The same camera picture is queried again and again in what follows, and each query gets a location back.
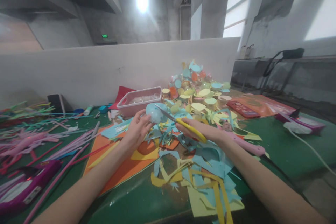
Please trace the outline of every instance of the plastic container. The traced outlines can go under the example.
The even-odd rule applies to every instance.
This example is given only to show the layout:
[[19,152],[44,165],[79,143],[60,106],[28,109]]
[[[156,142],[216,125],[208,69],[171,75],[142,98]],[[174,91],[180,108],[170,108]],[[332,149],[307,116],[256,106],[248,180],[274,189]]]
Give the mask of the plastic container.
[[[157,99],[146,100],[143,102],[132,103],[134,99],[137,100],[138,97],[148,97],[158,94]],[[123,99],[117,104],[117,109],[119,109],[125,117],[133,117],[135,114],[147,107],[149,103],[161,103],[162,102],[162,91],[161,87],[152,87],[148,89],[142,89],[138,91],[128,92]]]
[[84,111],[84,115],[88,116],[91,113],[92,109],[93,109],[93,105],[90,105],[89,107],[87,107],[87,109]]

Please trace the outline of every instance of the hand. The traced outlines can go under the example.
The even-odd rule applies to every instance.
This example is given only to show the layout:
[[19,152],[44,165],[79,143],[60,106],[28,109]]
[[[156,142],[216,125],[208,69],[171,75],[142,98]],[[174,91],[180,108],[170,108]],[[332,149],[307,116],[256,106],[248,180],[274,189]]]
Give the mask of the hand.
[[151,115],[146,115],[145,113],[145,109],[140,110],[135,114],[133,120],[129,124],[126,135],[121,141],[122,143],[127,144],[128,148],[136,150],[144,140],[148,131],[155,125],[155,123],[150,122]]
[[[182,121],[189,124],[190,126],[193,126],[195,129],[197,129],[199,132],[201,132],[207,139],[216,142],[221,138],[223,135],[222,131],[218,128],[212,127],[210,125],[201,123],[199,121],[189,119],[189,118],[182,118]],[[197,135],[181,124],[176,124],[176,128],[180,131],[182,131],[185,135],[189,137],[193,137],[197,139]]]

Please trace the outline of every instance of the scissor blade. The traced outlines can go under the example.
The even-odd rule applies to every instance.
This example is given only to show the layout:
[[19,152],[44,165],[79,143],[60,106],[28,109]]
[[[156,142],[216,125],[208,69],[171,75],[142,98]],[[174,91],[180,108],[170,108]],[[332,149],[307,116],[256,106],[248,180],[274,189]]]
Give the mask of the scissor blade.
[[161,112],[166,116],[166,117],[168,117],[170,120],[172,120],[173,122],[175,122],[176,123],[176,119],[172,116],[172,115],[170,115],[169,113],[167,113],[166,111],[164,111],[162,108],[160,108],[158,105],[156,105],[156,104],[154,104],[156,107],[158,107],[160,110],[161,110]]

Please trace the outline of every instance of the black bag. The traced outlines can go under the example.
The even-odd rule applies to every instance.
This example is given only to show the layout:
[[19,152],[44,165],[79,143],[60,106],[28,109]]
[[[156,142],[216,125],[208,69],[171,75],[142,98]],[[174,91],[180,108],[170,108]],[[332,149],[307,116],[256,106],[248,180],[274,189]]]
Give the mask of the black bag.
[[[284,50],[284,51],[281,51],[281,52],[278,52],[270,61],[269,61],[269,64],[268,66],[266,67],[265,69],[265,72],[263,73],[263,76],[266,77],[268,76],[272,70],[274,69],[274,67],[280,63],[282,60],[287,60],[287,59],[293,59],[293,58],[302,58],[303,57],[303,53],[304,53],[304,49],[299,47],[298,49],[293,49],[293,50]],[[272,61],[280,54],[282,53],[283,57],[281,59],[278,60],[278,62],[270,69],[270,65],[272,63]]]

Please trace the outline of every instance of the black phone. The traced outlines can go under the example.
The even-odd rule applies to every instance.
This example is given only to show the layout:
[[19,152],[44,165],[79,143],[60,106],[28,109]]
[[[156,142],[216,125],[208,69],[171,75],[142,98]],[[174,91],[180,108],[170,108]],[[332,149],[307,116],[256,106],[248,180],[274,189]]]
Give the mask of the black phone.
[[63,96],[61,94],[48,95],[48,102],[50,102],[50,107],[54,106],[52,113],[60,113],[65,115]]

